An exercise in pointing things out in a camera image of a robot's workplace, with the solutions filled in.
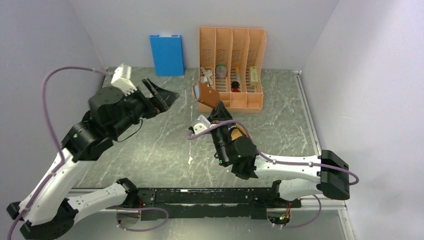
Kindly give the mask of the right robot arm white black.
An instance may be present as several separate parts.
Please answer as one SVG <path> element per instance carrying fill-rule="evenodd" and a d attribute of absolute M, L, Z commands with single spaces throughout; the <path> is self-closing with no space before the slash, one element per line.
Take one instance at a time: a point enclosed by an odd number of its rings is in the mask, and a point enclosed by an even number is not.
<path fill-rule="evenodd" d="M 333 200 L 350 199 L 349 165 L 333 151 L 304 157 L 265 154 L 247 130 L 233 120 L 222 101 L 207 119 L 212 124 L 210 134 L 219 165 L 230 166 L 231 172 L 243 180 L 274 177 L 278 188 L 269 199 L 275 207 L 315 194 Z"/>

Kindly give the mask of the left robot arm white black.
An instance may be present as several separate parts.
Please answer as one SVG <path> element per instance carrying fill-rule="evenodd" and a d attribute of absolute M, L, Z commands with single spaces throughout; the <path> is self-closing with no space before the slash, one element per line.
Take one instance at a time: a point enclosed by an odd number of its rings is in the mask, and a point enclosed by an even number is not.
<path fill-rule="evenodd" d="M 127 178 L 78 197 L 68 193 L 129 127 L 166 112 L 179 98 L 177 92 L 147 78 L 142 82 L 150 98 L 129 80 L 103 87 L 92 96 L 89 111 L 65 135 L 37 187 L 26 199 L 9 204 L 7 212 L 15 222 L 22 222 L 25 239 L 55 240 L 89 215 L 110 207 L 132 208 L 140 202 L 138 188 Z"/>

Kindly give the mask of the brown leather card holder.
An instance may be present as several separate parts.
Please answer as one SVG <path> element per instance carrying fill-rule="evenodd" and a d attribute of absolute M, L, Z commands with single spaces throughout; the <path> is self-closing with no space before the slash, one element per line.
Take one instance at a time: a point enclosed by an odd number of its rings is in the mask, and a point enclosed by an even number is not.
<path fill-rule="evenodd" d="M 220 102 L 220 93 L 200 81 L 192 86 L 192 92 L 196 102 L 210 108 L 216 108 Z"/>

